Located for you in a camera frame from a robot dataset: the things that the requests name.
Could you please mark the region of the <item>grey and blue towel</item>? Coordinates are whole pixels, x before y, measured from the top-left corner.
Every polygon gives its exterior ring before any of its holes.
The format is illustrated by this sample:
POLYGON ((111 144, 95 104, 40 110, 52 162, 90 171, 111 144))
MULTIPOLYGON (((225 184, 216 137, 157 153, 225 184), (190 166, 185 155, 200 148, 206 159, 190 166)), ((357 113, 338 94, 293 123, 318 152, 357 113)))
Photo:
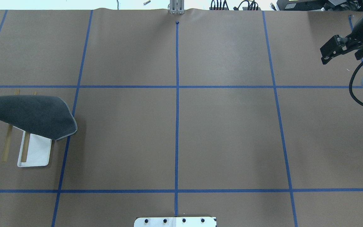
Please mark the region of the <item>grey and blue towel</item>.
POLYGON ((69 106, 57 96, 0 96, 0 121, 51 140, 60 140, 78 130, 69 106))

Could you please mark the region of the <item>white towel rack with wooden bars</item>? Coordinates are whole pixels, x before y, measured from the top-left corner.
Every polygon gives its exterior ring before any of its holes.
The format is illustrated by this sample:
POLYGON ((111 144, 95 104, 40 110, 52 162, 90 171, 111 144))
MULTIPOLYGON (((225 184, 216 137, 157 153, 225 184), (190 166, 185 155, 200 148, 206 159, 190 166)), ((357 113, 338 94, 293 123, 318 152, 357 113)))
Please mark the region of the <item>white towel rack with wooden bars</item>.
MULTIPOLYGON (((8 124, 4 148, 2 152, 2 161, 8 160, 10 144, 12 140, 13 125, 8 124)), ((31 134, 23 131, 21 147, 17 161, 18 167, 43 167, 49 164, 50 153, 52 148, 52 140, 39 135, 31 134)))

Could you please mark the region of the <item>black equipment box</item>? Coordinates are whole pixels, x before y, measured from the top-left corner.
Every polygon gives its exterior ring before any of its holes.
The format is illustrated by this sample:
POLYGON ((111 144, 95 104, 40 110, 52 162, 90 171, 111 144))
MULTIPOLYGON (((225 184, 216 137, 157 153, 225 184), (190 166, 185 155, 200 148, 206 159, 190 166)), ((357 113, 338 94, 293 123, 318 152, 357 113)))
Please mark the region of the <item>black equipment box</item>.
POLYGON ((277 0, 280 11, 363 11, 359 0, 277 0))

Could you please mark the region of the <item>white mounting plate with bolts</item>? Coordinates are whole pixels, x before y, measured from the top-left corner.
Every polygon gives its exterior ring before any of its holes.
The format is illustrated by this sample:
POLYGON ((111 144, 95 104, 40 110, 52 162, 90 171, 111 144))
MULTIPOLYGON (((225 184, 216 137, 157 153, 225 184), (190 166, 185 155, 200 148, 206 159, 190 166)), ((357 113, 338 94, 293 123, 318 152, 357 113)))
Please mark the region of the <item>white mounting plate with bolts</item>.
POLYGON ((134 227, 216 227, 215 217, 141 217, 134 227))

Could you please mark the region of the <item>grey metal bracket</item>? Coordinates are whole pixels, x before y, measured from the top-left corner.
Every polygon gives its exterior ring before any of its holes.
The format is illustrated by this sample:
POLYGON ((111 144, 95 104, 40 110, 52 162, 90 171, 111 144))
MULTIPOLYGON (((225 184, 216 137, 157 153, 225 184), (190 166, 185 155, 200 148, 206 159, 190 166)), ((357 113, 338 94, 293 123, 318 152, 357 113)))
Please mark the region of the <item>grey metal bracket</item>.
POLYGON ((183 15, 185 13, 185 1, 184 0, 170 0, 168 5, 171 15, 183 15))

